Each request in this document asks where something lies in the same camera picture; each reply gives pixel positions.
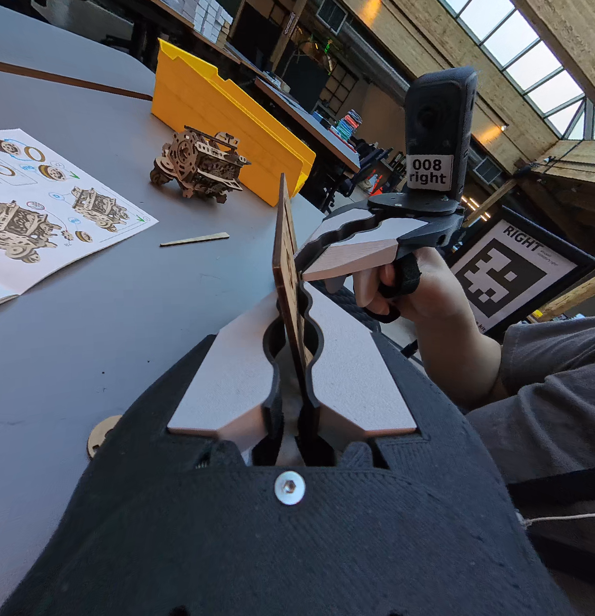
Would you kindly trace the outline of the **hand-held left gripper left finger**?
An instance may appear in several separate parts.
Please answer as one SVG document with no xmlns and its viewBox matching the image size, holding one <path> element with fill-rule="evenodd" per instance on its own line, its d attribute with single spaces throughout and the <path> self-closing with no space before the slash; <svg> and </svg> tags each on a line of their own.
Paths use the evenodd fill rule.
<svg viewBox="0 0 595 616">
<path fill-rule="evenodd" d="M 234 443 L 248 466 L 283 434 L 278 354 L 285 326 L 272 291 L 223 327 L 168 423 L 172 434 Z"/>
</svg>

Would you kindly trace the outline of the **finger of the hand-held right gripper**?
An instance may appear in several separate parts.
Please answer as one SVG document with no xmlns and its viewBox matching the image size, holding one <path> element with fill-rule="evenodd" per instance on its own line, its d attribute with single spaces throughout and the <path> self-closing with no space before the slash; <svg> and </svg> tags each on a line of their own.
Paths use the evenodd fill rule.
<svg viewBox="0 0 595 616">
<path fill-rule="evenodd" d="M 367 208 L 341 208 L 324 218 L 294 256 L 297 270 L 306 270 L 335 242 L 377 227 L 377 216 Z"/>
<path fill-rule="evenodd" d="M 331 244 L 308 269 L 298 272 L 305 281 L 314 281 L 390 264 L 397 254 L 399 238 L 426 225 L 426 221 L 412 218 L 377 220 L 375 229 Z"/>
</svg>

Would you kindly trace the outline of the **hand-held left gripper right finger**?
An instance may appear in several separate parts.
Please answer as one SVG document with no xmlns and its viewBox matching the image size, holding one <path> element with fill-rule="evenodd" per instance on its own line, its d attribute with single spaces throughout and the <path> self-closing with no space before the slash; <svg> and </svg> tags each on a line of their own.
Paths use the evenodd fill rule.
<svg viewBox="0 0 595 616">
<path fill-rule="evenodd" d="M 318 434 L 332 447 L 417 429 L 372 332 L 309 282 L 308 317 L 322 334 L 310 365 L 320 409 Z"/>
</svg>

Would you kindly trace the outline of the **narrow wooden parts sheet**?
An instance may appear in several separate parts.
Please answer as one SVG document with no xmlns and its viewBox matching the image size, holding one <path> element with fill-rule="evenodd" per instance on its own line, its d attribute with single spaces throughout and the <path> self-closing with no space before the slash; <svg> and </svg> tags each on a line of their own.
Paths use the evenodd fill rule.
<svg viewBox="0 0 595 616">
<path fill-rule="evenodd" d="M 314 413 L 320 403 L 314 394 L 312 367 L 321 355 L 323 335 L 307 314 L 312 297 L 304 289 L 294 255 L 297 251 L 293 215 L 286 176 L 280 175 L 272 272 L 280 313 L 301 388 L 304 412 Z"/>
</svg>

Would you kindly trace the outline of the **assembled wooden model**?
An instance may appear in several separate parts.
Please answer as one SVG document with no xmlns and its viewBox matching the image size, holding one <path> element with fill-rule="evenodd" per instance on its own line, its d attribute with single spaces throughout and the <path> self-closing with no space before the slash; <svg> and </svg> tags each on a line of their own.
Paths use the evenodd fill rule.
<svg viewBox="0 0 595 616">
<path fill-rule="evenodd" d="M 222 204 L 233 190 L 242 190 L 238 181 L 244 166 L 251 165 L 241 156 L 239 139 L 226 132 L 216 135 L 185 126 L 163 145 L 150 172 L 151 183 L 161 186 L 176 180 L 186 198 L 214 198 Z"/>
</svg>

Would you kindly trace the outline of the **stack of coloured trays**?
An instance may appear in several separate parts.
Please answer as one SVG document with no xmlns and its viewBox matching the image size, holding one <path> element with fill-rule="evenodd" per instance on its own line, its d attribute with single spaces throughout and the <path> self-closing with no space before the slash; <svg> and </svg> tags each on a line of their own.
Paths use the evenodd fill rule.
<svg viewBox="0 0 595 616">
<path fill-rule="evenodd" d="M 342 140 L 349 142 L 361 124 L 361 116 L 355 110 L 350 110 L 336 123 L 335 129 Z"/>
</svg>

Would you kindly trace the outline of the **long background table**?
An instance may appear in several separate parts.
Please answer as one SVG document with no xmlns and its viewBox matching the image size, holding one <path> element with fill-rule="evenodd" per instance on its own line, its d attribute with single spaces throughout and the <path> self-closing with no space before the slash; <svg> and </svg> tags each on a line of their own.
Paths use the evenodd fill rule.
<svg viewBox="0 0 595 616">
<path fill-rule="evenodd" d="M 255 86 L 271 101 L 287 112 L 297 121 L 313 138 L 321 143 L 328 151 L 338 158 L 351 172 L 360 171 L 360 159 L 358 154 L 346 145 L 331 130 L 326 129 L 312 115 L 307 113 L 300 105 L 294 104 L 290 99 L 282 96 L 282 92 L 271 87 L 270 84 L 260 78 L 255 79 Z"/>
</svg>

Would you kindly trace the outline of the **framed marker sign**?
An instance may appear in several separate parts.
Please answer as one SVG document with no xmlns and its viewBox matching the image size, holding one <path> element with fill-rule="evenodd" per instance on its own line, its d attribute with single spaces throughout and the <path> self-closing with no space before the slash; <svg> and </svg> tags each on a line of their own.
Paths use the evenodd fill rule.
<svg viewBox="0 0 595 616">
<path fill-rule="evenodd" d="M 448 259 L 479 330 L 505 331 L 595 271 L 595 257 L 502 207 Z"/>
</svg>

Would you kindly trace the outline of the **round wooden disc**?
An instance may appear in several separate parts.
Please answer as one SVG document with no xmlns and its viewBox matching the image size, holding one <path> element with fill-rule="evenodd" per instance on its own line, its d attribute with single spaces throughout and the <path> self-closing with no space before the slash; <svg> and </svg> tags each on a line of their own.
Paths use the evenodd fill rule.
<svg viewBox="0 0 595 616">
<path fill-rule="evenodd" d="M 87 454 L 93 459 L 101 445 L 106 441 L 109 433 L 116 427 L 122 415 L 110 416 L 97 424 L 87 439 Z"/>
</svg>

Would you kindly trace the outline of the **flat wooden stick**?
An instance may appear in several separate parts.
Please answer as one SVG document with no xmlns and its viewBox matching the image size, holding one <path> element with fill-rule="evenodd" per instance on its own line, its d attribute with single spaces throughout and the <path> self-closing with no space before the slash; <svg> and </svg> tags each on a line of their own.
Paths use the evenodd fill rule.
<svg viewBox="0 0 595 616">
<path fill-rule="evenodd" d="M 193 238 L 187 238 L 183 240 L 174 240 L 171 242 L 164 242 L 160 244 L 160 248 L 169 248 L 169 247 L 194 244 L 194 243 L 213 242 L 213 241 L 219 241 L 219 240 L 226 240 L 229 238 L 230 238 L 230 235 L 228 233 L 220 232 L 217 234 L 202 235 L 202 236 L 196 236 Z"/>
</svg>

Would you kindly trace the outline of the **skylight window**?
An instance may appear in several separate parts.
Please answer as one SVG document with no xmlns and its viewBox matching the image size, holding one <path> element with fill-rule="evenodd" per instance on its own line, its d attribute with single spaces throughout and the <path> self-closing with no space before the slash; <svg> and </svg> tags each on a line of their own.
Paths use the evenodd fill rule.
<svg viewBox="0 0 595 616">
<path fill-rule="evenodd" d="M 595 140 L 595 106 L 511 1 L 440 1 L 558 137 Z"/>
</svg>

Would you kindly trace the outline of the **person's grey shirt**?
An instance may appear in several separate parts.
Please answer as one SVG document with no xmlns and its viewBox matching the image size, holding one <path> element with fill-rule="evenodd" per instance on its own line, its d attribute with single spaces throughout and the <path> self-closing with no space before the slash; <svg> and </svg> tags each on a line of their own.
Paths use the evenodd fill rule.
<svg viewBox="0 0 595 616">
<path fill-rule="evenodd" d="M 530 531 L 595 564 L 595 317 L 512 326 L 502 353 L 509 396 L 466 418 Z"/>
</svg>

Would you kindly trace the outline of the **stack of white boxes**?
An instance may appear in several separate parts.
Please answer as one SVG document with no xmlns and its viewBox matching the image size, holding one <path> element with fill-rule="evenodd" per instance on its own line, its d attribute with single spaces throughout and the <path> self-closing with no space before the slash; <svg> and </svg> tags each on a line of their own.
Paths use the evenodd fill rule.
<svg viewBox="0 0 595 616">
<path fill-rule="evenodd" d="M 232 16 L 217 1 L 179 1 L 179 12 L 190 20 L 194 30 L 203 32 L 207 23 L 212 29 L 221 30 L 225 22 L 232 24 Z"/>
</svg>

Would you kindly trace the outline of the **instruction booklet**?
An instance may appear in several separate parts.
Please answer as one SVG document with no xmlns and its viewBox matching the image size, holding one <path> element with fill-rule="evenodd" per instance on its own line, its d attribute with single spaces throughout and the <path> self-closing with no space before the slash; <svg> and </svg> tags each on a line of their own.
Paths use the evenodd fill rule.
<svg viewBox="0 0 595 616">
<path fill-rule="evenodd" d="M 0 304 L 157 222 L 23 130 L 0 130 Z"/>
</svg>

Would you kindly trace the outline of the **wall vent grille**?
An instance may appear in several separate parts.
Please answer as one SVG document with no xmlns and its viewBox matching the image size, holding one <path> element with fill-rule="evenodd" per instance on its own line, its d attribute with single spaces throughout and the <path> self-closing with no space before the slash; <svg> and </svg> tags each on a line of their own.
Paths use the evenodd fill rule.
<svg viewBox="0 0 595 616">
<path fill-rule="evenodd" d="M 502 170 L 490 157 L 485 157 L 479 161 L 473 172 L 488 185 L 493 184 L 502 174 Z"/>
</svg>

